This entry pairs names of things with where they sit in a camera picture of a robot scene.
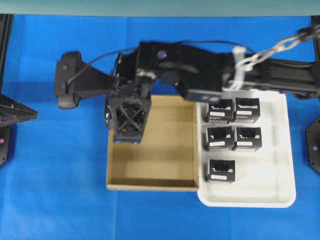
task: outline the white tray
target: white tray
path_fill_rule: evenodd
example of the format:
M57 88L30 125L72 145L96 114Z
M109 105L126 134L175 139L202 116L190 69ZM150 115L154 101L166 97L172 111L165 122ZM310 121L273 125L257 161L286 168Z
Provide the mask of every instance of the white tray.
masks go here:
M260 99L261 117L256 123L206 123L206 104L197 103L198 197L210 207L287 208L296 200L296 185L286 96L257 90L223 96L234 97ZM262 148L256 152L205 151L203 134L209 126L261 127ZM206 182L208 159L235 160L235 182Z

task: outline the blue tablecloth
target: blue tablecloth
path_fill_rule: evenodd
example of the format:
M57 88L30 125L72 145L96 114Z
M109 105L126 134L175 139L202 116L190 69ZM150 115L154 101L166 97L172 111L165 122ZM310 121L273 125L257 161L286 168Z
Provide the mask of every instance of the blue tablecloth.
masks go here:
M305 129L317 99L288 95L297 197L285 209L206 207L195 192L125 192L105 187L108 129L104 97L59 110L56 61L79 50L84 61L140 40L229 40L259 51L310 25L309 17L14 18L2 92L37 110L19 124L11 160L0 168L0 239L281 239L320 238L320 175L307 163ZM229 52L227 45L203 46ZM314 61L312 42L277 57ZM115 57L94 64L109 72ZM156 94L176 94L157 84Z

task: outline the cardboard box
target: cardboard box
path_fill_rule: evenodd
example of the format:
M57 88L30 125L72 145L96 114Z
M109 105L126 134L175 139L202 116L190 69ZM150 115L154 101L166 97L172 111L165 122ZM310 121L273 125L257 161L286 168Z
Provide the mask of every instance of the cardboard box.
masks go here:
M197 191L197 105L153 95L140 144L113 143L109 131L106 187L110 190Z

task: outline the cable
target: cable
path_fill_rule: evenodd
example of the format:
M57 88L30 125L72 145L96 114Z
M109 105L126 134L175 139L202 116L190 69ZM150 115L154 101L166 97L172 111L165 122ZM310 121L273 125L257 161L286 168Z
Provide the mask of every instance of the cable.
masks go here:
M298 100L308 100L308 99L312 99L313 98L312 96L310 96L310 94L306 94L306 95L303 95L303 94L292 94L292 96L294 96Z
M256 53L256 51L253 50L252 48L250 48L250 47L248 47L246 45L234 42L234 41L223 41L223 40L192 41L192 40L182 40L182 41L175 42L175 44L188 44L188 43L190 43L190 44L229 44L229 45L233 45L233 46L245 47L249 52L251 52L253 54Z
M96 61L103 59L105 57L114 55L114 54L120 54L122 52L127 52L127 51L131 51L136 49L136 47L130 47L130 48L125 48L122 50L118 50L118 51L112 51L112 52L108 52L108 53L104 53L101 54L100 56L97 56L96 58L92 59L91 61L89 61L80 71L78 71L75 75L73 75L72 77L70 77L67 81L66 81L66 86L69 86L79 75L81 75L91 64L95 63Z
M273 60L273 64L280 65L280 66L286 66L286 67L292 67L292 68L310 68L314 65L313 62L307 63L307 64L289 64L289 63L284 63L280 61Z

